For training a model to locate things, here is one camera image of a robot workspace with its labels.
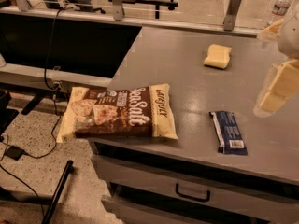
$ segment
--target chocolate bag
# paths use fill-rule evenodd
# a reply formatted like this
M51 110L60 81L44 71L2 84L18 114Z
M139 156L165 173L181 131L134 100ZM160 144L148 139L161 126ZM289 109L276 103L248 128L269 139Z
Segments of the chocolate bag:
M168 84L118 91L75 87L57 142L96 136L178 139L168 91Z

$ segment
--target black cable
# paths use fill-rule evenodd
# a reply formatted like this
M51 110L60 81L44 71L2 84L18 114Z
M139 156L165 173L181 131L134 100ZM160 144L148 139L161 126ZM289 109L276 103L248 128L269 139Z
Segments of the black cable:
M5 157L5 153L6 153L6 151L7 151L8 146L9 146L9 136L8 136L7 133L4 133L4 134L7 136L7 142L5 143L5 142L1 141L1 143L3 143L3 144L6 145L6 149L5 149L5 151L4 151L4 153L3 153L2 157L1 157L1 160L0 160L0 161L2 161L2 159ZM25 182L24 182L23 180L21 180L19 177L15 176L15 175L12 174L10 171L8 171L7 169L5 169L1 164L0 164L0 168L1 168L4 172L6 172L7 174L13 176L14 178L16 178L17 180L19 180L20 182L22 182L23 185L25 185L28 189L30 189L30 190L35 194L35 196L36 196L39 200L41 200L41 198L40 198L39 195L36 193L36 191L35 191L33 188L31 188L27 183L25 183ZM43 214L43 217L44 217L44 216L45 216L44 207L43 207L42 204L40 205L40 207L41 207L42 214Z
M8 148L8 146L9 146L9 136L8 136L8 134L7 133L4 133L6 136L7 136L7 142L5 143L5 142L3 142L3 141L1 141L1 143L2 144L4 144L4 145L6 145L6 148L5 148L5 150L4 150L4 152L3 152L3 155L2 155L2 157L1 157L1 159L0 159L0 162L3 160L3 158L5 157L5 154L6 154L6 152L7 152L7 148Z
M51 34L50 34L50 43L49 43L49 48L48 48L48 53L47 53L47 57L46 57L46 61L45 61L45 69L44 69L44 81L45 81L45 84L46 86L53 90L53 87L51 87L49 84L48 84L48 81L47 81L47 66L48 66L48 61L49 61L49 57L50 57L50 51L51 51L51 48L52 48L52 42L53 42L53 37L54 37L54 28L55 28L55 22L56 22L56 19L59 15L60 12L62 12L63 9L60 8L57 13L56 13L56 16L53 20L53 23L52 23L52 28L51 28Z
M37 192L31 188L27 183L25 183L23 180L21 180L19 177L15 176L14 174L12 174L10 171L8 171L7 169L5 169L1 164L0 164L0 168L6 172L8 175L11 175L13 176L14 178L16 178L17 180L19 180L20 182L23 183L23 185L25 185L28 189L30 189L34 194L35 196L41 201L41 198L39 197L39 195L37 194ZM41 211L42 211L42 214L43 214L43 217L45 217L45 210L44 210L44 207L42 204L40 204L40 207L41 207Z
M55 106L55 115L58 116L56 102L55 102L55 101L53 101L53 102L54 102L54 106ZM34 156L34 155L31 155L31 154L29 154L29 153L27 153L27 152L24 152L24 154L27 155L27 156L29 156L29 157L31 157L31 158L33 158L33 159L37 159L37 160L39 160L39 159L41 159L41 158L44 158L44 157L48 156L50 153L52 153L52 152L54 151L54 149L57 147L56 137L54 136L53 133L54 133L55 128L56 128L58 122L60 121L60 119L61 119L61 116L59 116L59 118L57 119L57 121L56 121L56 123L54 124L54 126L53 126L53 128L52 128L52 131L51 131L51 133L50 133L51 136L52 136L52 138L53 138L53 140L54 140L54 142L55 142L55 143L54 143L54 147L53 147L53 149L51 149L48 153L43 154L43 155L40 155L40 156Z

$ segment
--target drawer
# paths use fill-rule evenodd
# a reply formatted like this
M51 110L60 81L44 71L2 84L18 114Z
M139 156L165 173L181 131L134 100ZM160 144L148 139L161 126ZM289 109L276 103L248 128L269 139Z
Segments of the drawer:
M92 162L110 183L281 224L299 219L299 202L290 198L107 156L93 155Z
M267 223L125 186L117 186L113 197L103 196L101 201L106 211L130 224Z

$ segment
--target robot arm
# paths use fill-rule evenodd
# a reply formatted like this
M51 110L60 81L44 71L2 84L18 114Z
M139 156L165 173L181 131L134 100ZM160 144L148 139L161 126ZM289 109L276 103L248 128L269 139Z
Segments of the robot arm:
M277 41L278 50L288 56L288 60L277 68L275 78L262 91L254 108L256 116L265 118L276 113L299 92L299 5L284 20L264 29L258 38Z

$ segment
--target table top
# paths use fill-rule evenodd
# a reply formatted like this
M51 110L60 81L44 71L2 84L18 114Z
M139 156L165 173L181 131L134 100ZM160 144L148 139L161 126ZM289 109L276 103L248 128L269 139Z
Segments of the table top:
M203 66L212 43L232 47L225 70ZM170 84L178 140L113 138L105 142L299 185L298 95L267 119L253 114L271 65L285 59L277 44L263 44L256 38L144 27L108 88ZM218 153L208 112L219 110L235 113L248 156Z

